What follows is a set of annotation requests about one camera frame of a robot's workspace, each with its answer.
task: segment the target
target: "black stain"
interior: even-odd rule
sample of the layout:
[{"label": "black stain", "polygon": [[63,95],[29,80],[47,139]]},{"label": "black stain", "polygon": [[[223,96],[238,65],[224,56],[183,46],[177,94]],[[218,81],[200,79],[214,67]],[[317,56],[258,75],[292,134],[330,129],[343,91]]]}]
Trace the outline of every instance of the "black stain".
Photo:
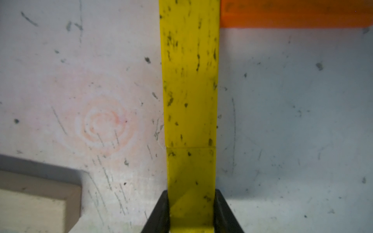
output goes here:
[{"label": "black stain", "polygon": [[79,25],[78,23],[74,23],[74,25],[80,30],[83,31],[83,26]]},{"label": "black stain", "polygon": [[71,21],[69,21],[66,25],[66,30],[69,32],[71,30]]},{"label": "black stain", "polygon": [[200,54],[197,54],[197,58],[198,58],[198,64],[197,64],[196,71],[198,72],[198,70],[200,69]]},{"label": "black stain", "polygon": [[171,106],[172,102],[173,102],[173,98],[171,97],[170,100],[167,103],[167,106]]},{"label": "black stain", "polygon": [[21,15],[23,18],[25,18],[29,23],[31,23],[32,25],[34,25],[35,27],[38,27],[39,25],[37,23],[35,23],[34,21],[32,21],[29,17],[27,17],[22,11],[21,11]]},{"label": "black stain", "polygon": [[319,69],[319,71],[322,71],[324,69],[324,66],[321,62],[316,63],[316,67]]}]

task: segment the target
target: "dirty white table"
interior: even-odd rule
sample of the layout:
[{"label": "dirty white table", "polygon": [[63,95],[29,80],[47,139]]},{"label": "dirty white table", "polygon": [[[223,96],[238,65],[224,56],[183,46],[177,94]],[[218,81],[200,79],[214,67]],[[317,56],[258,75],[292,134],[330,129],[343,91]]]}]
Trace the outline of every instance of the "dirty white table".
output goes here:
[{"label": "dirty white table", "polygon": [[[158,10],[0,2],[0,154],[78,171],[72,233],[137,233],[167,187]],[[216,186],[246,232],[372,232],[372,42],[221,30]]]}]

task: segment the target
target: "wooden block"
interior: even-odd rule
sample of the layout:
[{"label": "wooden block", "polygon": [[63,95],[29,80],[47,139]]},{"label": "wooden block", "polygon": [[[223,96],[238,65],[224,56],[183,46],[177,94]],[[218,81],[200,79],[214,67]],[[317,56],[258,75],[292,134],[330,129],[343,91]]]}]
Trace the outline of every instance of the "wooden block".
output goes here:
[{"label": "wooden block", "polygon": [[78,185],[0,171],[0,230],[67,233],[80,203]]}]

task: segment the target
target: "orange object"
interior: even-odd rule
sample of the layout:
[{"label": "orange object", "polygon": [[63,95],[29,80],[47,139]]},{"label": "orange object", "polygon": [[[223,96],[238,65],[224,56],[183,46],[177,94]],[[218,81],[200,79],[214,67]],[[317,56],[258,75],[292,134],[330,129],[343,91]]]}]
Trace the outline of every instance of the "orange object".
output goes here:
[{"label": "orange object", "polygon": [[363,28],[373,0],[221,0],[222,28]]}]

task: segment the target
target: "yellow strip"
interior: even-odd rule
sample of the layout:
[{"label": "yellow strip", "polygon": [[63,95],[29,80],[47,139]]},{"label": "yellow strip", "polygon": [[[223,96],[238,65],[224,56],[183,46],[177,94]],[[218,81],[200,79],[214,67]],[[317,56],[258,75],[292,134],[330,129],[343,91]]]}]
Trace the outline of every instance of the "yellow strip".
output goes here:
[{"label": "yellow strip", "polygon": [[171,232],[213,232],[219,0],[159,0]]}]

